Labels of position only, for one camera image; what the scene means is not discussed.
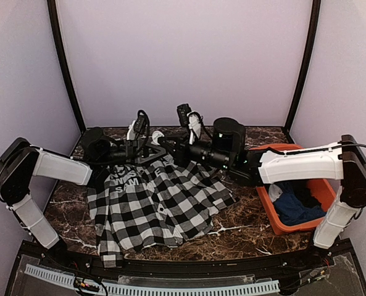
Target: orange bin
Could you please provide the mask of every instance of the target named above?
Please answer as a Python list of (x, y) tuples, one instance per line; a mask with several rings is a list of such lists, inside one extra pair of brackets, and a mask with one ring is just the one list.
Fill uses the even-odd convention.
[[(302, 146), (296, 144), (271, 144), (271, 145), (264, 145), (252, 149), (266, 149), (271, 147), (275, 150), (296, 150), (302, 149)], [(312, 179), (308, 180), (307, 187), (310, 189), (312, 196), (314, 196), (322, 205), (324, 212), (327, 212), (328, 209), (331, 207), (332, 203), (334, 202), (336, 195), (332, 187), (330, 186), (329, 182), (326, 179)], [(267, 212), (270, 225), (273, 228), (273, 231), (276, 235), (282, 235), (287, 232), (295, 232), (295, 231), (308, 231), (315, 229), (324, 218), (319, 218), (316, 220), (312, 220), (306, 223), (294, 225), (294, 226), (287, 226), (284, 225), (275, 210), (275, 207), (270, 200), (268, 192), (265, 187), (257, 187), (257, 192), (261, 199), (262, 205)]]

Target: white slotted strip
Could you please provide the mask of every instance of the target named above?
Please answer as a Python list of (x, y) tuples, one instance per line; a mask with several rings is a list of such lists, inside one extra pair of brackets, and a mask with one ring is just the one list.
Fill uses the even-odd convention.
[[(67, 289), (76, 290), (76, 288), (73, 286), (74, 276), (70, 274), (62, 274), (30, 264), (27, 264), (25, 274), (61, 287), (65, 287)], [(99, 285), (94, 281), (86, 280), (86, 282), (99, 287)], [(105, 285), (110, 296), (255, 296), (266, 295), (280, 291), (278, 281), (267, 281), (257, 284), (246, 284), (232, 287), (196, 289), (135, 287), (113, 284), (109, 282), (104, 282), (103, 284)], [(90, 291), (86, 291), (86, 293), (105, 295), (103, 288), (100, 287), (100, 289), (101, 290), (98, 292), (98, 294)]]

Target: plaid shirt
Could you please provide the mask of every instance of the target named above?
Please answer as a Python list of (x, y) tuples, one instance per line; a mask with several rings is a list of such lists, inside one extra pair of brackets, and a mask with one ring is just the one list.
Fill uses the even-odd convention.
[(176, 166), (168, 155), (148, 166), (115, 166), (104, 187), (88, 189), (104, 267), (122, 265), (122, 250), (178, 247), (212, 228), (212, 216), (233, 204), (229, 190), (198, 163)]

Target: black vertical post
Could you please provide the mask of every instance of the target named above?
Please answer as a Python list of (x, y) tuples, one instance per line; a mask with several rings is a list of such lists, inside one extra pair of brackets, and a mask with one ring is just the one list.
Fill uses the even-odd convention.
[(62, 42), (62, 35), (60, 33), (56, 3), (55, 0), (47, 0), (47, 3), (49, 20), (52, 28), (52, 35), (54, 36), (55, 48), (57, 50), (62, 76), (64, 77), (66, 91), (69, 96), (70, 105), (72, 105), (74, 117), (76, 118), (78, 128), (80, 129), (81, 133), (84, 133), (86, 130), (86, 126), (83, 115), (81, 114), (80, 106), (78, 105), (76, 93), (74, 91), (72, 77), (70, 77), (69, 66), (67, 65), (64, 44)]
[(320, 15), (320, 5), (321, 0), (313, 0), (312, 13), (310, 15), (310, 22), (309, 22), (309, 31), (307, 32), (306, 45), (305, 45), (304, 56), (302, 59), (301, 69), (299, 71), (293, 101), (291, 102), (286, 124), (284, 125), (284, 129), (287, 133), (289, 133), (293, 125), (294, 118), (298, 110), (299, 101), (301, 100), (302, 91), (304, 89), (307, 71), (309, 69), (310, 64), (310, 58), (312, 57), (314, 40), (316, 37), (318, 16)]

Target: black and white checkered cloth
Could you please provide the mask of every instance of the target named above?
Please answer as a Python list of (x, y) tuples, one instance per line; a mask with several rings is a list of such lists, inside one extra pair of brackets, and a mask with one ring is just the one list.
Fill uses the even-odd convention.
[(104, 267), (121, 266), (124, 251), (178, 247), (208, 233), (212, 216), (235, 202), (210, 174), (194, 162), (176, 166), (169, 155), (148, 166), (113, 167), (101, 190), (88, 189)]

